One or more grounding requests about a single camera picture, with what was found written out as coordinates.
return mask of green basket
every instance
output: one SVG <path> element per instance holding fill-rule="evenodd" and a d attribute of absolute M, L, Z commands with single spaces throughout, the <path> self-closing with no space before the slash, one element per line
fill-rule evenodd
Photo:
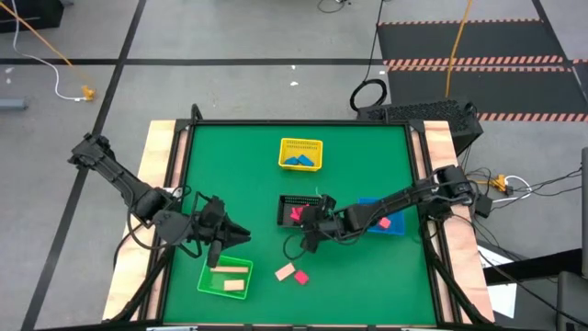
<path fill-rule="evenodd" d="M 225 296 L 227 298 L 245 300 L 247 291 L 249 290 L 249 282 L 251 281 L 251 273 L 254 269 L 254 263 L 249 260 L 244 260 L 236 257 L 219 257 L 218 267 L 248 267 L 249 272 L 244 273 L 227 273 L 227 272 L 212 272 L 204 261 L 200 280 L 198 281 L 198 290 L 205 293 Z M 245 290 L 243 291 L 225 291 L 225 280 L 245 280 Z"/>

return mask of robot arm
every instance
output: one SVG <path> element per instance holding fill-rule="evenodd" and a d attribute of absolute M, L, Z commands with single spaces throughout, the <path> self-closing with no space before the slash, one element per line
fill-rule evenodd
<path fill-rule="evenodd" d="M 473 200 L 468 179 L 461 168 L 452 165 L 439 168 L 433 176 L 369 205 L 353 204 L 335 211 L 336 201 L 323 195 L 317 206 L 302 210 L 301 247 L 315 253 L 323 240 L 357 240 L 382 217 L 413 205 L 422 205 L 428 215 L 445 219 L 451 214 L 452 205 L 470 205 Z"/>
<path fill-rule="evenodd" d="M 155 224 L 155 231 L 165 240 L 165 245 L 179 245 L 187 250 L 182 243 L 195 240 L 198 253 L 188 251 L 192 257 L 201 255 L 200 241 L 210 245 L 207 263 L 211 268 L 216 267 L 221 250 L 251 240 L 250 232 L 231 221 L 224 202 L 216 196 L 208 198 L 197 192 L 197 198 L 200 196 L 207 202 L 202 211 L 196 211 L 196 201 L 190 215 L 172 211 L 175 202 L 172 194 L 162 188 L 152 188 L 119 164 L 104 136 L 88 133 L 72 153 L 69 163 L 79 169 L 95 170 L 106 179 L 120 192 L 130 214 L 147 228 Z"/>

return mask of blue basket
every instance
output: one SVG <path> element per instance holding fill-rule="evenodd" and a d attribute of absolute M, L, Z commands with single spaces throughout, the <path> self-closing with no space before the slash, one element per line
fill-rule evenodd
<path fill-rule="evenodd" d="M 372 204 L 378 200 L 379 199 L 375 198 L 359 198 L 359 201 L 357 203 Z M 386 217 L 391 222 L 390 227 L 388 229 L 384 230 L 381 227 L 375 225 L 367 229 L 367 231 L 374 234 L 404 235 L 406 231 L 406 226 L 404 224 L 404 214 L 402 213 L 402 211 L 394 212 Z"/>

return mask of floor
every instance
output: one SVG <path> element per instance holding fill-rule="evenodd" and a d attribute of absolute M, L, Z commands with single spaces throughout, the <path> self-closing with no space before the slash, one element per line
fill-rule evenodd
<path fill-rule="evenodd" d="M 0 297 L 11 299 L 0 309 L 4 330 L 23 324 L 76 179 L 75 168 L 66 160 L 83 134 L 93 129 L 101 107 L 106 108 L 103 97 L 138 3 L 75 0 L 65 9 L 59 29 L 41 32 L 71 58 L 105 59 L 104 65 L 80 67 L 98 89 L 92 103 L 58 99 L 47 66 L 0 65 L 0 97 L 25 97 L 29 102 L 26 111 L 0 113 L 0 154 L 5 156 L 0 158 L 0 219 L 5 224 L 0 232 L 0 261 L 5 266 L 0 269 Z M 460 19 L 465 4 L 391 0 L 384 5 L 382 20 Z M 568 57 L 588 58 L 588 22 L 581 14 L 588 3 L 543 4 Z M 325 0 L 325 7 L 332 5 Z M 124 66 L 103 134 L 118 160 L 137 171 L 150 120 L 185 118 L 195 102 L 209 119 L 352 119 L 348 98 L 366 71 L 355 59 L 369 56 L 378 6 L 376 0 L 352 1 L 344 10 L 325 15 L 315 0 L 148 0 L 129 58 L 202 61 Z M 532 17 L 537 13 L 530 0 L 476 1 L 470 14 L 472 19 Z M 0 35 L 0 58 L 17 57 L 11 40 L 11 34 Z M 24 52 L 54 58 L 29 32 L 21 33 L 18 45 Z M 375 57 L 380 57 L 378 46 Z M 215 59 L 267 58 L 292 60 L 206 65 Z M 376 65 L 371 76 L 380 70 Z M 61 66 L 60 73 L 60 91 L 79 96 L 77 76 Z M 358 103 L 367 104 L 377 95 L 367 90 Z M 585 123 L 482 126 L 485 133 L 473 145 L 468 169 L 487 166 L 529 182 L 577 169 L 580 150 L 588 144 Z M 578 179 L 546 191 L 578 186 Z M 37 328 L 100 321 L 124 213 L 118 192 L 89 174 Z M 532 197 L 483 222 L 502 246 L 523 256 L 574 248 L 580 244 L 580 194 Z"/>

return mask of yellow basket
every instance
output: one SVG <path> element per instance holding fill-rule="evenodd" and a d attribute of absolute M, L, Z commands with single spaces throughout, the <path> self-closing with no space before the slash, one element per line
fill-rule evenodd
<path fill-rule="evenodd" d="M 285 165 L 290 157 L 299 157 L 304 154 L 314 163 L 313 166 Z M 279 166 L 284 169 L 298 171 L 319 171 L 322 167 L 322 142 L 308 139 L 282 138 L 279 146 Z"/>

